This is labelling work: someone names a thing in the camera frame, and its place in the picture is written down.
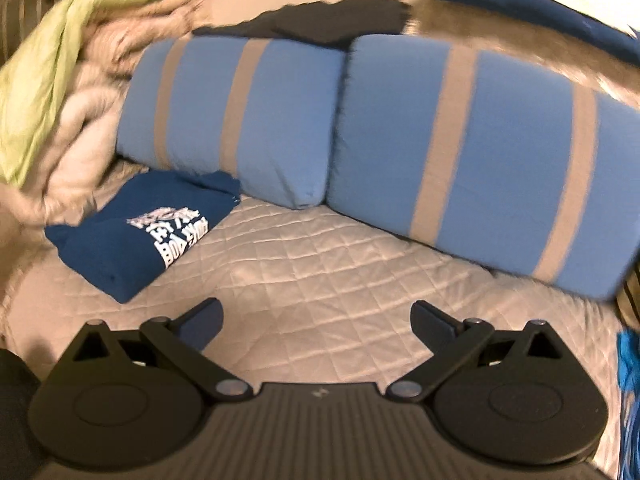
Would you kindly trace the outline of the dark blue sweatshirt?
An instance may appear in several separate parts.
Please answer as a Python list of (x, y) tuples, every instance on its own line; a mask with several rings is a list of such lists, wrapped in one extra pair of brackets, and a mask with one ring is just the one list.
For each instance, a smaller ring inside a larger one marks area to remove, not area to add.
[(130, 179), (78, 226), (44, 229), (60, 259), (120, 304), (148, 287), (241, 201), (223, 171), (151, 170)]

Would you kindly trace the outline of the grey quilted bedspread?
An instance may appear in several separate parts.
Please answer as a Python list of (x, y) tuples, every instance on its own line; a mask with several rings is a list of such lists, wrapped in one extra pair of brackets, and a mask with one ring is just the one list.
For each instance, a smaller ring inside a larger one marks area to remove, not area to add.
[[(44, 226), (1, 206), (2, 477), (7, 479), (613, 479), (620, 460), (616, 335), (607, 304), (436, 252), (326, 208), (243, 197), (163, 274), (120, 304), (70, 269)], [(142, 466), (74, 466), (29, 427), (39, 387), (85, 322), (136, 330), (207, 298), (224, 309), (203, 356), (245, 380), (181, 448)], [(608, 406), (597, 451), (505, 464), (465, 451), (422, 404), (386, 388), (431, 357), (410, 325), (424, 300), (498, 330), (549, 322)]]

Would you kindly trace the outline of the right blue striped pillow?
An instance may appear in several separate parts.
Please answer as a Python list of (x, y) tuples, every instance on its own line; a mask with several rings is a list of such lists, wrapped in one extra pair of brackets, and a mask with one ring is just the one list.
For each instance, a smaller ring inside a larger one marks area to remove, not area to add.
[(608, 299), (639, 249), (639, 114), (507, 55), (363, 37), (348, 57), (328, 202), (441, 252)]

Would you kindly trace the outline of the blue striped pillow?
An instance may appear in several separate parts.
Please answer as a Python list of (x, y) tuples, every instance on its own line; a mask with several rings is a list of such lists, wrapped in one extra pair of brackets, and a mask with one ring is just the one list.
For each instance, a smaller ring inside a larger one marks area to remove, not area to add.
[(639, 249), (639, 114), (507, 55), (363, 37), (348, 57), (328, 202), (441, 252), (608, 299)]
[(116, 151), (154, 169), (224, 171), (290, 209), (326, 196), (346, 55), (284, 39), (193, 36), (147, 47)]

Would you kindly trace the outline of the beige fluffy blanket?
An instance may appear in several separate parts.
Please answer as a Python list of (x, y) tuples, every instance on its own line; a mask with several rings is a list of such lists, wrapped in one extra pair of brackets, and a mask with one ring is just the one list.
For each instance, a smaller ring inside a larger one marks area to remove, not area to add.
[(206, 18), (206, 0), (157, 0), (96, 11), (82, 33), (80, 61), (53, 131), (26, 183), (1, 185), (1, 206), (28, 226), (76, 226), (95, 211), (98, 187), (115, 156), (130, 78), (144, 50), (192, 32)]

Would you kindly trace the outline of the left blue striped pillow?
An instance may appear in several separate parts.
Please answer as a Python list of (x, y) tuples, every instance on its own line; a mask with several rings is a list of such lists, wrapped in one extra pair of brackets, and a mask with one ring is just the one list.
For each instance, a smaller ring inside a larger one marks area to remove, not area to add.
[(116, 151), (154, 169), (224, 171), (290, 209), (326, 196), (346, 55), (284, 39), (193, 36), (147, 47)]

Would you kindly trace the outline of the green blanket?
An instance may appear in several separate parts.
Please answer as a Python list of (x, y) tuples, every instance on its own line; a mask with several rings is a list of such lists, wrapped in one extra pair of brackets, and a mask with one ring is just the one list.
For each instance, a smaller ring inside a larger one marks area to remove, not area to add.
[(1, 181), (22, 186), (62, 107), (84, 29), (99, 10), (157, 0), (60, 0), (1, 67)]

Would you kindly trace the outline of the black garment behind pillows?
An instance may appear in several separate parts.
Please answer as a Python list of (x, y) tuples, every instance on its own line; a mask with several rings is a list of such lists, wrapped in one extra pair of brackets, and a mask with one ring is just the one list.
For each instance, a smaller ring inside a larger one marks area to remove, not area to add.
[(411, 18), (401, 0), (341, 0), (287, 4), (235, 25), (205, 25), (195, 37), (287, 39), (313, 46), (346, 50), (368, 35), (399, 35)]

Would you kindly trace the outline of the navy garment on headboard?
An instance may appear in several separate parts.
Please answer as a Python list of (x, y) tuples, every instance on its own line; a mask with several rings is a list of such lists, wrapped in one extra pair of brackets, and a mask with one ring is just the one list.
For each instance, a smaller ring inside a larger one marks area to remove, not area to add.
[(582, 40), (614, 58), (639, 65), (639, 40), (554, 0), (444, 0), (494, 11)]

